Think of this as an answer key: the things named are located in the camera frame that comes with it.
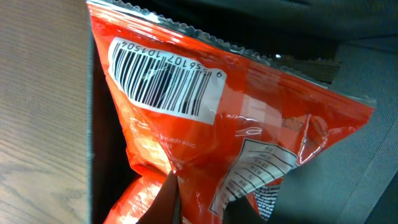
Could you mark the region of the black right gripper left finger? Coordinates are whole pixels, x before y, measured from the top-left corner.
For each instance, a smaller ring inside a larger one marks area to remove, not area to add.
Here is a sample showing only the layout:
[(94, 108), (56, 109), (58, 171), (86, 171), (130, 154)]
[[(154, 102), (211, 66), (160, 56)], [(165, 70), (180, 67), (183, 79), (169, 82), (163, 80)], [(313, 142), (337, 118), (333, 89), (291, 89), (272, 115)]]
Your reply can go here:
[(137, 224), (182, 224), (177, 176), (170, 172), (148, 211)]

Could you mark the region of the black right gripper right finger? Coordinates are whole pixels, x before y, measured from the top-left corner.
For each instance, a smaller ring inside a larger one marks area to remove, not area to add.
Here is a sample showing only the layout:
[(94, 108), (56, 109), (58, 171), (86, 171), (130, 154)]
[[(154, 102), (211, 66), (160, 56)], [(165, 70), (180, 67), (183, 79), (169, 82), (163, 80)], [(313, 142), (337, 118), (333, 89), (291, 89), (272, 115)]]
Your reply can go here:
[(223, 224), (266, 224), (267, 222), (253, 209), (249, 200), (239, 198), (230, 202), (223, 215)]

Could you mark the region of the red snack bag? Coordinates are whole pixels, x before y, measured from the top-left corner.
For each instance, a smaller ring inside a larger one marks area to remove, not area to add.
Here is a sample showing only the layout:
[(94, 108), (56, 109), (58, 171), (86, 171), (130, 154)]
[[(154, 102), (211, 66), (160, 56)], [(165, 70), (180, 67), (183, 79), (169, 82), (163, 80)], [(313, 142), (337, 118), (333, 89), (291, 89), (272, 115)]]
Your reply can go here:
[(88, 1), (131, 165), (178, 177), (184, 223), (280, 180), (362, 128), (374, 103), (122, 1)]

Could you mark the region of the dark green gift box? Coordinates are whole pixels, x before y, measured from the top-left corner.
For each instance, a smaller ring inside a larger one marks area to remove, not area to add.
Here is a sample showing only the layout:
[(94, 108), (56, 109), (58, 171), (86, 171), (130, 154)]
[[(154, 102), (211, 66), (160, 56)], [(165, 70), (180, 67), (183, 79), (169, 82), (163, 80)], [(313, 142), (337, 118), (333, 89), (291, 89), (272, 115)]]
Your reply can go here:
[[(374, 103), (362, 128), (241, 197), (267, 223), (397, 222), (396, 1), (122, 2)], [(92, 28), (91, 33), (90, 222), (137, 223), (173, 171), (131, 165)]]

